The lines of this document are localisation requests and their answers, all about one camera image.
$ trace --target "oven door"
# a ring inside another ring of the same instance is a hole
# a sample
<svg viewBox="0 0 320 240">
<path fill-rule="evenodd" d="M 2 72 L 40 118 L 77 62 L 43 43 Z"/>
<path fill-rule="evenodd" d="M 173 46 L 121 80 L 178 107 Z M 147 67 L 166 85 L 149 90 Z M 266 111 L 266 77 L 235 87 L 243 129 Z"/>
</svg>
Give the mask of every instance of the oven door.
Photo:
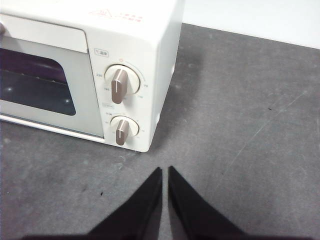
<svg viewBox="0 0 320 240">
<path fill-rule="evenodd" d="M 1 114 L 103 137 L 82 30 L 1 15 Z"/>
</svg>

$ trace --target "toaster oven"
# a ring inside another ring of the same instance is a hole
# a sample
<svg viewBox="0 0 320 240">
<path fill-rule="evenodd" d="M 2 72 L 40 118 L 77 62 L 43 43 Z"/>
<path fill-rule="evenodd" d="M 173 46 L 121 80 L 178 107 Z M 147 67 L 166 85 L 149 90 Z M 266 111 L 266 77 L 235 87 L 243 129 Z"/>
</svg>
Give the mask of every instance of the toaster oven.
<svg viewBox="0 0 320 240">
<path fill-rule="evenodd" d="M 184 0 L 2 0 L 0 119 L 148 151 L 183 9 Z"/>
</svg>

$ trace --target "gray floor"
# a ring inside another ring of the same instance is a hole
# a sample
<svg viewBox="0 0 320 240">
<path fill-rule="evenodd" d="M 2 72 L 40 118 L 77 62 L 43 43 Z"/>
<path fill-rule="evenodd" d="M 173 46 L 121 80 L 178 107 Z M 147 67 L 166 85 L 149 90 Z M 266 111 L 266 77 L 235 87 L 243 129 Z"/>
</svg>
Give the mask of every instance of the gray floor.
<svg viewBox="0 0 320 240">
<path fill-rule="evenodd" d="M 320 50 L 184 24 L 149 152 L 1 123 L 1 235 L 88 232 L 174 165 L 244 231 L 320 238 L 319 121 Z"/>
</svg>

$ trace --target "oven window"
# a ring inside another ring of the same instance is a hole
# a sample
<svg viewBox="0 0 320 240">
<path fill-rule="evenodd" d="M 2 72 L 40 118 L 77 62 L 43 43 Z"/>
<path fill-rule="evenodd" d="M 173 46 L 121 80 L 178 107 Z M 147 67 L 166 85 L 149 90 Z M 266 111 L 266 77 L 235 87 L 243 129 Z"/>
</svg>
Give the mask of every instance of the oven window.
<svg viewBox="0 0 320 240">
<path fill-rule="evenodd" d="M 62 66 L 55 60 L 0 48 L 0 99 L 73 116 Z"/>
</svg>

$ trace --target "timer knob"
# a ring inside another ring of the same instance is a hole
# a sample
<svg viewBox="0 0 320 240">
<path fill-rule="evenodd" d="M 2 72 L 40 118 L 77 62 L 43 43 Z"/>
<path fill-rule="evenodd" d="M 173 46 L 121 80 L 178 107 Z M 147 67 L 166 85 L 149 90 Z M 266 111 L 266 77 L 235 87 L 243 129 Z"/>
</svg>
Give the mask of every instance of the timer knob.
<svg viewBox="0 0 320 240">
<path fill-rule="evenodd" d="M 128 137 L 137 135 L 139 131 L 138 124 L 126 116 L 115 116 L 110 124 L 115 130 L 115 142 L 120 146 L 125 144 Z"/>
<path fill-rule="evenodd" d="M 138 75 L 124 65 L 113 65 L 104 74 L 106 84 L 111 89 L 111 99 L 120 104 L 126 95 L 135 94 L 140 86 Z"/>
</svg>

